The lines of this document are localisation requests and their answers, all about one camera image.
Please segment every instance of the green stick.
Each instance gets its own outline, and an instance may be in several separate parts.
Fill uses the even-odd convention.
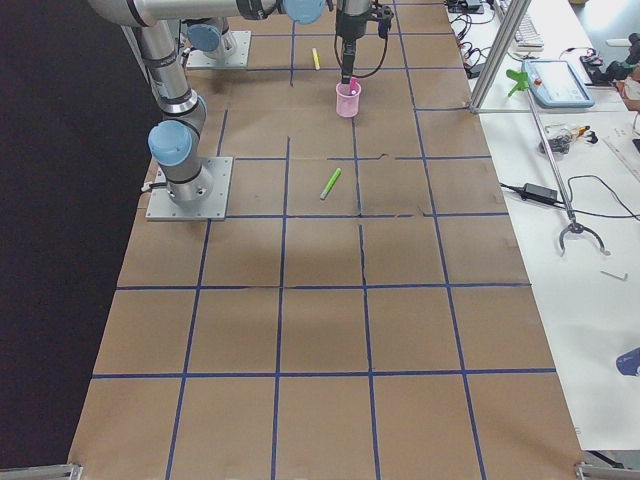
[[[335,185],[336,180],[338,180],[338,178],[340,178],[340,174],[341,173],[342,173],[342,169],[341,168],[336,168],[336,171],[333,172],[333,175],[331,175],[331,178],[327,182],[326,187],[324,187],[324,190],[320,194],[320,200],[324,200],[325,198],[327,198],[327,195],[329,195],[329,192],[331,191],[331,189]]]

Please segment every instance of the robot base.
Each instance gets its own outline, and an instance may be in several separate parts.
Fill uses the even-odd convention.
[[[213,177],[211,192],[203,200],[175,203],[166,188],[155,188],[151,191],[147,220],[151,221],[188,221],[188,220],[224,220],[227,214],[229,186],[233,157],[205,158],[202,168],[209,170]],[[166,178],[161,169],[155,182],[165,182]]]
[[[215,60],[207,57],[200,50],[189,54],[187,69],[189,70],[231,70],[244,69],[249,64],[249,47],[251,46],[250,31],[232,32],[236,40],[236,50],[226,58]]]

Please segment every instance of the black wall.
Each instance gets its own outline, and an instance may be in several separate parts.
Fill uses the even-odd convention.
[[[66,463],[160,115],[83,0],[4,0],[0,39],[0,468]]]

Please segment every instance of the white keyboard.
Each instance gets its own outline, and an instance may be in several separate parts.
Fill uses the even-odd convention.
[[[496,0],[495,9],[500,20],[504,20],[511,0]],[[520,27],[514,36],[513,48],[519,52],[540,52],[544,49],[544,40],[538,33],[531,17],[525,13]]]

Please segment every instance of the grabber claw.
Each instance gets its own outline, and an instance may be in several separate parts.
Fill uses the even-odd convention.
[[[585,227],[584,225],[578,223],[578,222],[572,222],[570,223],[567,228],[565,228],[564,230],[562,230],[560,232],[560,238],[559,238],[559,242],[560,242],[560,250],[562,250],[562,253],[560,255],[564,255],[565,252],[565,247],[564,247],[564,236],[567,233],[575,233],[575,234],[581,234],[581,233],[590,233],[591,235],[593,235],[597,242],[598,245],[600,246],[600,252],[603,255],[609,256],[611,255],[611,252],[609,250],[607,250],[604,246],[604,242],[602,241],[602,238],[600,237],[600,235],[598,235],[594,230],[592,230],[589,227]]]

